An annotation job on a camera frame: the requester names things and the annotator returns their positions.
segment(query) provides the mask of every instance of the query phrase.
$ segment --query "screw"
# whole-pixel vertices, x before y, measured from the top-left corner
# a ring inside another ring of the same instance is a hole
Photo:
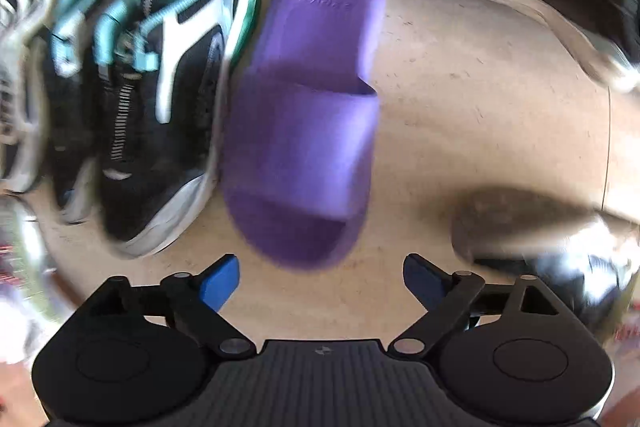
[[[245,339],[227,339],[220,343],[220,351],[228,355],[242,355],[251,349],[251,344]]]
[[[399,339],[394,342],[394,349],[403,355],[417,355],[424,349],[424,342],[418,339]]]

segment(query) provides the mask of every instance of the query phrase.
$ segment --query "beige floor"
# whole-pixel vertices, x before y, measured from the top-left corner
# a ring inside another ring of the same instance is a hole
[[[334,269],[274,267],[242,240],[219,194],[174,245],[136,261],[109,252],[96,219],[60,225],[46,185],[29,200],[52,253],[85,294],[116,273],[150,284],[236,253],[241,286],[223,314],[257,342],[391,340],[422,313],[402,285],[404,256],[417,251],[447,271],[463,267],[448,225],[468,190],[517,185],[601,206],[609,93],[525,16],[484,0],[388,0],[372,83],[382,115],[369,219]]]

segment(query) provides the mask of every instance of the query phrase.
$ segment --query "blue object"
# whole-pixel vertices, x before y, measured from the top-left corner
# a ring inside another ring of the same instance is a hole
[[[220,311],[240,283],[238,258],[228,256],[226,263],[211,273],[200,284],[200,300],[213,311]]]

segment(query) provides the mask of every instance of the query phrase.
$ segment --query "floor seam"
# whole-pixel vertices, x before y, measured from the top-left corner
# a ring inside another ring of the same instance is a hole
[[[604,171],[604,190],[602,192],[602,204],[600,209],[604,211],[604,201],[607,198],[607,184],[609,183],[609,162],[611,161],[611,88],[607,87],[609,98],[609,133],[607,139],[607,168]]]

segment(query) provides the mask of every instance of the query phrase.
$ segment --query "slipper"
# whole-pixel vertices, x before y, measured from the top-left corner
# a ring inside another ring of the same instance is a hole
[[[364,223],[378,96],[366,83],[384,0],[272,0],[231,105],[223,195],[277,263],[335,264]]]

